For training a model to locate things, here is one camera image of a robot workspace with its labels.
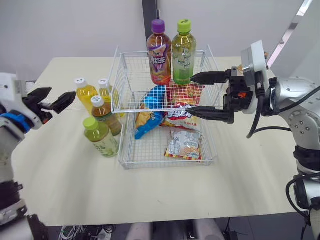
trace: table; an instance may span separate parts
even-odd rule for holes
[[[240,57],[217,57],[221,70]],[[53,87],[49,100],[74,91],[74,79],[96,85],[112,58],[54,58],[37,87]],[[47,226],[98,225],[237,217],[293,212],[286,184],[297,174],[290,132],[263,131],[246,139],[253,115],[235,114],[233,125],[210,122],[219,161],[204,167],[124,170],[83,136],[88,116],[75,103],[48,124],[30,131],[12,156],[15,180],[29,214]],[[286,126],[262,117],[259,127]]]

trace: green bottle cap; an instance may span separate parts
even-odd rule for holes
[[[191,21],[189,19],[181,19],[178,21],[178,32],[186,34],[191,31]]]
[[[83,126],[85,127],[85,129],[87,129],[89,131],[93,131],[99,127],[99,123],[97,122],[97,120],[93,116],[91,116],[91,117],[86,118],[83,121]]]

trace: small snack packet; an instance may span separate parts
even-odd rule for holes
[[[166,157],[201,160],[199,132],[171,131],[171,137],[172,141],[164,154]]]
[[[166,86],[159,85],[152,88],[144,97],[140,109],[161,109],[163,108],[166,95]],[[135,120],[134,139],[140,139],[146,133],[159,126],[164,119],[161,111],[142,111],[137,114]]]
[[[204,85],[190,83],[187,85],[177,85],[171,83],[167,87],[167,102],[170,108],[181,108],[181,110],[169,111],[164,122],[160,126],[179,127],[200,132],[201,119],[192,116],[185,111],[199,105]]]

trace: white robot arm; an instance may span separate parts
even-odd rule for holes
[[[293,153],[298,175],[286,187],[292,207],[301,214],[306,224],[312,225],[316,239],[320,238],[320,86],[301,78],[267,78],[267,66],[262,41],[253,43],[241,53],[243,76],[237,76],[232,67],[225,72],[201,72],[191,81],[214,85],[228,82],[223,97],[223,109],[196,106],[186,109],[190,114],[206,119],[234,123],[234,112],[255,112],[254,122],[247,138],[269,129],[286,130],[293,133],[296,142]],[[260,116],[279,115],[288,124],[284,127],[257,129]],[[299,210],[289,194],[294,185],[297,205],[309,212]]]
[[[28,215],[25,201],[20,199],[22,185],[14,182],[11,155],[30,129],[38,130],[53,116],[61,113],[75,99],[67,92],[52,104],[42,101],[51,87],[38,88],[28,95],[24,83],[14,74],[0,73],[0,229],[4,239],[46,239],[46,227],[36,215]]]

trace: white wire basket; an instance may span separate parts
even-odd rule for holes
[[[199,150],[201,160],[186,160],[165,156],[170,143],[171,130],[186,131],[177,127],[159,126],[146,133],[141,139],[135,140],[135,112],[128,113],[123,137],[119,147],[118,161],[125,169],[137,168],[165,168],[165,167],[192,167],[209,166],[218,159],[214,139],[209,134],[208,122],[201,120],[200,130],[202,132]]]
[[[194,61],[193,74],[200,72],[218,71],[217,64],[212,68],[210,58],[215,62],[210,47],[206,50],[197,50]],[[117,47],[114,55],[113,65],[109,75],[109,79],[114,81],[111,92],[111,110],[113,113],[132,113],[132,112],[169,112],[178,111],[184,106],[176,107],[174,101],[168,101],[167,94],[161,103],[162,107],[140,109],[140,105],[148,92],[156,87],[150,74],[148,52],[121,52]],[[199,91],[201,94],[201,101],[193,106],[206,105],[221,107],[219,99],[222,84],[207,85],[203,89],[202,85],[194,84],[192,86],[193,92]],[[186,88],[185,85],[177,85],[171,87],[170,94],[179,96]],[[196,102],[196,96],[190,95],[188,102]]]
[[[194,63],[194,74],[200,72],[218,71],[210,47],[197,50]],[[214,138],[208,127],[208,121],[200,120],[201,138],[199,150],[201,160],[187,160],[165,156],[170,143],[171,130],[185,131],[177,127],[158,126],[146,133],[141,139],[135,139],[136,119],[138,112],[170,112],[181,111],[183,106],[174,108],[174,102],[167,99],[167,93],[162,102],[162,108],[140,109],[146,94],[156,85],[151,80],[149,58],[147,52],[121,52],[117,47],[111,72],[111,82],[114,82],[111,92],[111,109],[113,113],[127,113],[126,124],[122,128],[118,161],[125,169],[155,168],[155,167],[186,167],[208,166],[218,159]],[[202,106],[221,107],[222,84],[200,86],[192,92],[200,90],[201,97],[197,104]],[[176,86],[179,94],[185,86]]]

